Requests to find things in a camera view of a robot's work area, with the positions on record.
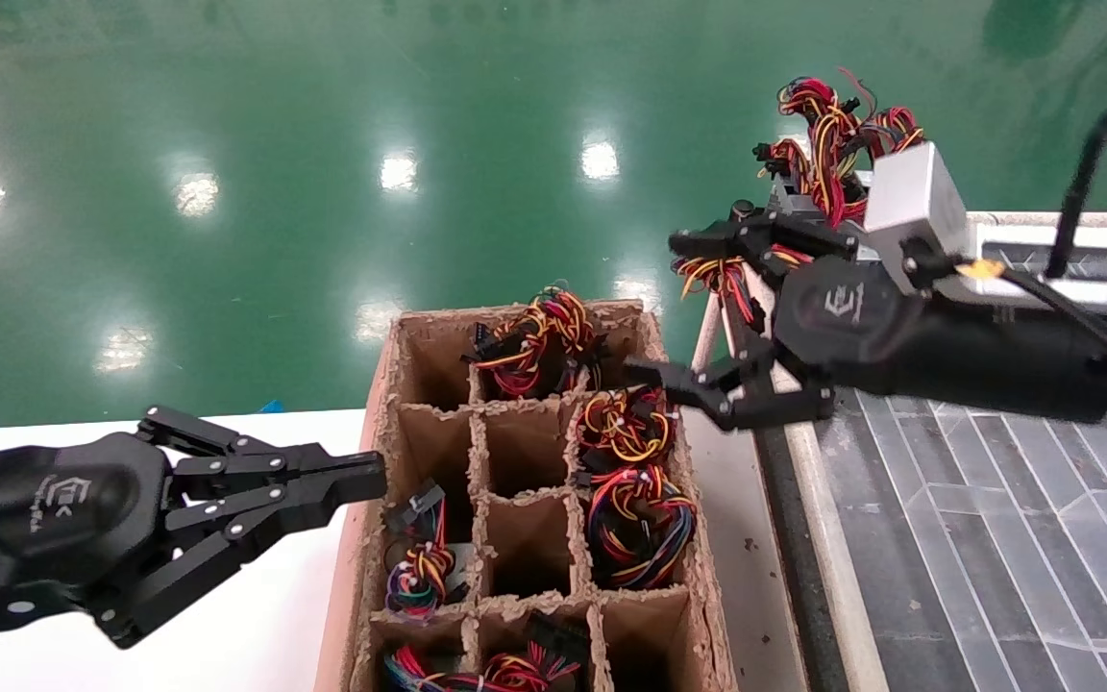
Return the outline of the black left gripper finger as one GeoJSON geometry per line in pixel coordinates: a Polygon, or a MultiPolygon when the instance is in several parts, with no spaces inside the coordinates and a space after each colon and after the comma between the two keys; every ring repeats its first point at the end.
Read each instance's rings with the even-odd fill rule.
{"type": "Polygon", "coordinates": [[[332,482],[337,500],[375,500],[386,494],[385,459],[377,451],[335,456],[319,443],[275,446],[162,405],[145,412],[135,437],[182,453],[173,485],[190,500],[219,500],[294,481],[332,482]]]}
{"type": "Polygon", "coordinates": [[[168,512],[139,556],[92,592],[115,647],[134,647],[286,535],[321,529],[339,507],[382,498],[385,479],[291,479],[168,512]]]}

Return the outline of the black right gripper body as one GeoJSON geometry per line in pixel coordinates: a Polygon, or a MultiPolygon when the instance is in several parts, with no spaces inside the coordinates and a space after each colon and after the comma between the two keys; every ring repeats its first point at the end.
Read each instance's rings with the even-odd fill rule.
{"type": "Polygon", "coordinates": [[[775,295],[773,343],[804,383],[893,395],[897,351],[920,316],[882,264],[827,256],[795,268],[775,295]]]}

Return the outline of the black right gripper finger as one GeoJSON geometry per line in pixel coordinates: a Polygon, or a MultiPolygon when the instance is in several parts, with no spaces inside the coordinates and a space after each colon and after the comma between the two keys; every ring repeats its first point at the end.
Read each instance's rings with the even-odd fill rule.
{"type": "Polygon", "coordinates": [[[739,258],[759,266],[764,259],[792,256],[795,264],[808,264],[826,256],[855,261],[856,237],[836,231],[823,220],[792,213],[752,213],[730,216],[697,231],[677,231],[668,237],[673,254],[671,267],[679,270],[690,261],[739,258]]]}
{"type": "Polygon", "coordinates": [[[623,371],[629,385],[658,388],[669,403],[701,411],[721,431],[782,428],[832,416],[832,388],[805,384],[778,391],[772,380],[774,364],[772,347],[756,347],[699,369],[627,358],[623,371]]]}

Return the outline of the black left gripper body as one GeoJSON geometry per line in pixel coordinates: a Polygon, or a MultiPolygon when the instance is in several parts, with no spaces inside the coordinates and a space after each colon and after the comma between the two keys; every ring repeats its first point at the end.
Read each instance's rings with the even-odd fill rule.
{"type": "Polygon", "coordinates": [[[69,612],[123,614],[161,555],[170,459],[115,432],[0,450],[0,631],[69,612]]]}

